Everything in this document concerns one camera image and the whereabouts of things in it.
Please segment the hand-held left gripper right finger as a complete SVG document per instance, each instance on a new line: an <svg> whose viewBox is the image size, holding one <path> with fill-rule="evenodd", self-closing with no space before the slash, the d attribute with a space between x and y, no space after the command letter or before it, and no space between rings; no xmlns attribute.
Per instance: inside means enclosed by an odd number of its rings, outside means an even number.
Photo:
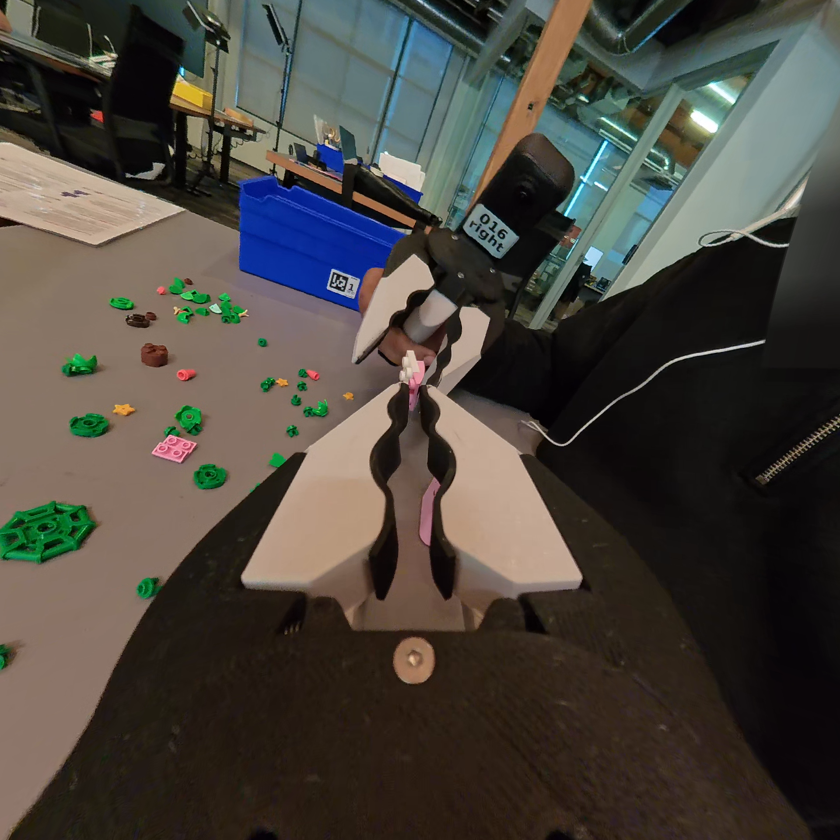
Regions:
<svg viewBox="0 0 840 840"><path fill-rule="evenodd" d="M482 618L498 599L584 581L550 510L554 478L436 387L422 386L427 468L440 484L428 548L434 584Z"/></svg>

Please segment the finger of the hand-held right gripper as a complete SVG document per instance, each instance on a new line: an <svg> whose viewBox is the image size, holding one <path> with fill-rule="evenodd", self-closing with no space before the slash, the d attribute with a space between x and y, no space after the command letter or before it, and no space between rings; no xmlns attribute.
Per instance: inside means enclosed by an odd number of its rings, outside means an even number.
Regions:
<svg viewBox="0 0 840 840"><path fill-rule="evenodd" d="M432 365L432 386L449 394L501 336L503 305L460 308L444 325L444 337Z"/></svg>
<svg viewBox="0 0 840 840"><path fill-rule="evenodd" d="M356 333L352 363L363 362L383 341L394 320L409 312L411 300L417 295L423 298L433 287L433 274L417 255L410 255L389 276L381 278Z"/></svg>

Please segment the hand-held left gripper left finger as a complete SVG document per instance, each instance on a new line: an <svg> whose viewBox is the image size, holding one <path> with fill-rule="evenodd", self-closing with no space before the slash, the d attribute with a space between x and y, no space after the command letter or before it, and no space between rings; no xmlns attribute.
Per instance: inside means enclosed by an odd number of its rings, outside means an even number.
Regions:
<svg viewBox="0 0 840 840"><path fill-rule="evenodd" d="M388 480L406 424L407 385L393 384L295 457L242 585L331 597L351 616L372 596L382 602L398 558Z"/></svg>

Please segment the pink toy brick body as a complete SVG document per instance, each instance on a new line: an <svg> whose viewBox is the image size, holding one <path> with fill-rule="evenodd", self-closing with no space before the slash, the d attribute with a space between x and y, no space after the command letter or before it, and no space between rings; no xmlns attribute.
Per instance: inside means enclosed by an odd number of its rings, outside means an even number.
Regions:
<svg viewBox="0 0 840 840"><path fill-rule="evenodd" d="M434 519L434 501L439 491L440 484L436 478L432 478L426 488L419 512L418 536L421 543L430 547Z"/></svg>

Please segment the person's right hand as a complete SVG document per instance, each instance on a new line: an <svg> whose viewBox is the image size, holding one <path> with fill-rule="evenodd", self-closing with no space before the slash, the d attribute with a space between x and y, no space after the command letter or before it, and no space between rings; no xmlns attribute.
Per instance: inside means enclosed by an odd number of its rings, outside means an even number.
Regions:
<svg viewBox="0 0 840 840"><path fill-rule="evenodd" d="M402 367L403 357L413 352L418 361L429 366L436 358L436 350L420 343L415 343L398 327L390 327L376 352L391 366Z"/></svg>

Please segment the blue plastic bin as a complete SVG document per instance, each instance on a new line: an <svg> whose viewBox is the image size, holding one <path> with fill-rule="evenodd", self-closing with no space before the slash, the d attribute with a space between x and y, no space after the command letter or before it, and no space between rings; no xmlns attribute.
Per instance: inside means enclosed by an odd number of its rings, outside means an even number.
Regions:
<svg viewBox="0 0 840 840"><path fill-rule="evenodd" d="M239 184L239 268L342 308L358 311L365 272L404 236L271 175Z"/></svg>

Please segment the wooden office desk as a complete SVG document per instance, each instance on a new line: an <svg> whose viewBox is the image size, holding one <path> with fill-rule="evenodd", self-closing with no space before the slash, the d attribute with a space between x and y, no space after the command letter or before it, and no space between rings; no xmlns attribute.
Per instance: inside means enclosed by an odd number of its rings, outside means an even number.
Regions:
<svg viewBox="0 0 840 840"><path fill-rule="evenodd" d="M396 227L410 228L410 218L400 213L390 211L382 205L374 203L370 199L361 198L362 204L353 202L347 207L342 200L342 175L336 175L330 171L319 169L310 163L300 163L287 154L277 153L272 150L266 152L266 160L281 168L284 172L282 182L284 186L294 185L306 186L310 191L321 194L330 201L348 209L358 212L378 214L388 219L388 224Z"/></svg>

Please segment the person's black jacket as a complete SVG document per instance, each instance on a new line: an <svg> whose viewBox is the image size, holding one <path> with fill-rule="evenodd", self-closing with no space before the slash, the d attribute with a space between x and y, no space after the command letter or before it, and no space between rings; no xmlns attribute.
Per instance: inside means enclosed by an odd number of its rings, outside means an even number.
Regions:
<svg viewBox="0 0 840 840"><path fill-rule="evenodd" d="M772 372L795 217L701 248L538 453L657 575L733 716L817 838L838 838L838 373Z"/></svg>

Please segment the pile of green leaf pieces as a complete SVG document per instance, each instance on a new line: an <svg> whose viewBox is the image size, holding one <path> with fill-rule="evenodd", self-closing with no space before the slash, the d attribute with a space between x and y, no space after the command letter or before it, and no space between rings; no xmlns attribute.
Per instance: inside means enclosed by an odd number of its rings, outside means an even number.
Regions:
<svg viewBox="0 0 840 840"><path fill-rule="evenodd" d="M175 277L166 287L167 295L177 299L173 306L173 316L181 324L211 317L222 324L239 324L249 317L249 311L233 303L227 293L214 298L198 290L188 278Z"/></svg>

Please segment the black tripod stand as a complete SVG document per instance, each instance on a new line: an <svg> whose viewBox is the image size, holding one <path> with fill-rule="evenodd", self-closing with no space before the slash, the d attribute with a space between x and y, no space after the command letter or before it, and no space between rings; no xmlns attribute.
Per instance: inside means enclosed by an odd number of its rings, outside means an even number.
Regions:
<svg viewBox="0 0 840 840"><path fill-rule="evenodd" d="M273 3L262 3L261 4L265 13L266 18L268 20L268 24L270 27L270 31L272 36L276 42L278 49L283 58L283 69L281 74L281 84L280 84L280 104L278 108L278 114L276 119L276 137L275 142L273 145L272 151L277 154L279 152L280 147L280 133L282 131L282 125L286 114L287 108L287 97L288 97L288 89L290 84L290 74L291 74L291 61L292 61L292 54L293 54L293 43L292 38L289 37L287 31L285 30L283 24L280 21L280 17L278 15L277 9L275 8Z"/></svg>

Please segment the yellow box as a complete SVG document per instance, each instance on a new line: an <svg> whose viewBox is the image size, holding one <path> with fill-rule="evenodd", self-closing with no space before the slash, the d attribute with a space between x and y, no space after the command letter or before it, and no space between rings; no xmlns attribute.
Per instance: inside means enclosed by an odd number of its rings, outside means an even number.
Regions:
<svg viewBox="0 0 840 840"><path fill-rule="evenodd" d="M204 111L208 111L213 103L213 97L210 91L206 91L192 84L181 76L177 76L175 79L172 99L188 103L191 107Z"/></svg>

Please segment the black office chair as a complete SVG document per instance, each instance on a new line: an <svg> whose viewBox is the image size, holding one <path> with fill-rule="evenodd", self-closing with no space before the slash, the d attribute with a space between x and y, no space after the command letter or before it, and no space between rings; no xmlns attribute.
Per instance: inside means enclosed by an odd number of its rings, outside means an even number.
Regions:
<svg viewBox="0 0 840 840"><path fill-rule="evenodd" d="M171 99L185 41L133 3L102 101L106 148L119 179L172 173Z"/></svg>

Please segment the printed paper sheet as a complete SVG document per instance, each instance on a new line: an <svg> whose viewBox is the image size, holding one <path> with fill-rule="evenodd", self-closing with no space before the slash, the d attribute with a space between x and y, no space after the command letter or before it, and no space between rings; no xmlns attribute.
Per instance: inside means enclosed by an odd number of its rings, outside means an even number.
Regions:
<svg viewBox="0 0 840 840"><path fill-rule="evenodd" d="M100 246L182 212L158 197L1 143L1 217L7 221Z"/></svg>

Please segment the wooden post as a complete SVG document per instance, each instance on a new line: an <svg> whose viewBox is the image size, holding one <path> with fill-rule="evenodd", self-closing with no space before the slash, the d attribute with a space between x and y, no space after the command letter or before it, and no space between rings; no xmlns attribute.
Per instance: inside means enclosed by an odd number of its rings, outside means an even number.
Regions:
<svg viewBox="0 0 840 840"><path fill-rule="evenodd" d="M483 193L517 143L534 131L591 5L591 1L554 3L481 174L476 196Z"/></svg>

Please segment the metal air duct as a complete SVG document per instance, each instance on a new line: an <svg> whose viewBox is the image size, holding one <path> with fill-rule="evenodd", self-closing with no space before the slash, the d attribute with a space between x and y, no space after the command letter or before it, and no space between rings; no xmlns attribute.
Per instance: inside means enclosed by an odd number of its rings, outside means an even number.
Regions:
<svg viewBox="0 0 840 840"><path fill-rule="evenodd" d="M610 56L638 51L691 1L592 1L581 31Z"/></svg>

